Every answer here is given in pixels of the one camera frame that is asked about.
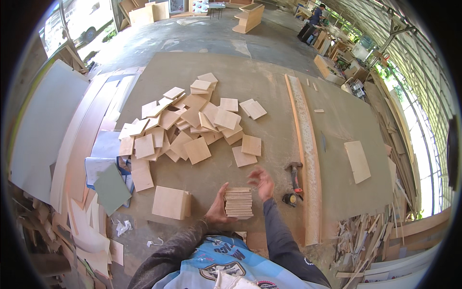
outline white board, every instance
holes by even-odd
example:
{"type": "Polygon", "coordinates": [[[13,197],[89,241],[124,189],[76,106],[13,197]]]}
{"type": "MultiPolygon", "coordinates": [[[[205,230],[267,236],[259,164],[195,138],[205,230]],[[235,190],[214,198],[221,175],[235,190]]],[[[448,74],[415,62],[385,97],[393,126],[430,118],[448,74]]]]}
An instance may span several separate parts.
{"type": "Polygon", "coordinates": [[[50,204],[50,165],[89,82],[57,60],[32,95],[20,120],[10,162],[11,182],[50,204]]]}

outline wooden furniture piece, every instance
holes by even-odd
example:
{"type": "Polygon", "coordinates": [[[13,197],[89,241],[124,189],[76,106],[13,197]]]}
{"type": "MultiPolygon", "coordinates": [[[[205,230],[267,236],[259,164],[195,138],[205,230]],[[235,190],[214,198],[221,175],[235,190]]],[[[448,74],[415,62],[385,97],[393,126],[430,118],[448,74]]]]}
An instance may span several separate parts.
{"type": "Polygon", "coordinates": [[[250,30],[260,24],[265,6],[263,4],[252,3],[250,5],[242,6],[239,9],[243,12],[234,16],[239,19],[239,25],[233,27],[233,31],[247,34],[250,30]]]}

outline concrete floor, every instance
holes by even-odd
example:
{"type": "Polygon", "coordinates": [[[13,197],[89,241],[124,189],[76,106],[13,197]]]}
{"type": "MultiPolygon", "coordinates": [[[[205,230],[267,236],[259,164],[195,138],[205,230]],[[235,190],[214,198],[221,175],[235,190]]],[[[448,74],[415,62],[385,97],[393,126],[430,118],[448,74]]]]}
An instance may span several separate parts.
{"type": "MultiPolygon", "coordinates": [[[[274,5],[264,4],[265,12],[261,24],[246,35],[232,31],[238,24],[234,15],[241,12],[236,8],[226,8],[219,20],[208,16],[171,18],[142,27],[127,28],[94,57],[93,60],[98,65],[92,69],[90,77],[99,71],[105,73],[145,66],[158,51],[236,55],[321,77],[313,62],[316,51],[296,37],[302,22],[274,5]]],[[[172,65],[182,68],[180,63],[172,65]]],[[[148,248],[148,241],[159,243],[158,237],[167,240],[176,230],[176,227],[164,224],[134,220],[119,212],[108,218],[108,238],[114,238],[124,245],[124,266],[117,263],[111,265],[113,288],[126,288],[138,266],[156,251],[158,246],[148,248]],[[122,223],[129,220],[134,229],[117,237],[118,220],[122,223]]],[[[323,271],[333,288],[340,288],[340,283],[345,281],[335,279],[334,274],[347,269],[346,266],[331,268],[335,254],[334,243],[325,242],[301,248],[301,251],[323,271]]],[[[267,257],[267,251],[258,253],[267,257]]],[[[108,280],[101,281],[107,288],[111,288],[108,280]]]]}

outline shirt logo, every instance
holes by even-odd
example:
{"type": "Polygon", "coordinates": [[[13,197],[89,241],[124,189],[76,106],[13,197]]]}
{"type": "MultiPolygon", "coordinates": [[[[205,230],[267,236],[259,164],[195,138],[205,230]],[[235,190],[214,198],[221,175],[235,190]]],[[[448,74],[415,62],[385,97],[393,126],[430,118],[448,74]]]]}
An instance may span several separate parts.
{"type": "Polygon", "coordinates": [[[203,269],[199,269],[199,273],[205,279],[216,281],[218,275],[217,270],[221,270],[233,277],[244,276],[246,273],[245,269],[236,261],[228,264],[212,264],[203,269]]]}

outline stack of plywood squares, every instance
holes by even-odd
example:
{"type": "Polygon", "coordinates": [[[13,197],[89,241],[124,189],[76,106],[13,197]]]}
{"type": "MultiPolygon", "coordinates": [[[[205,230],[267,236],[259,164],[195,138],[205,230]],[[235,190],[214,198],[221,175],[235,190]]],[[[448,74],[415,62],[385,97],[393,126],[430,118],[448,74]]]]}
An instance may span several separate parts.
{"type": "Polygon", "coordinates": [[[252,217],[252,194],[250,188],[227,188],[225,211],[228,217],[246,220],[252,217]]]}

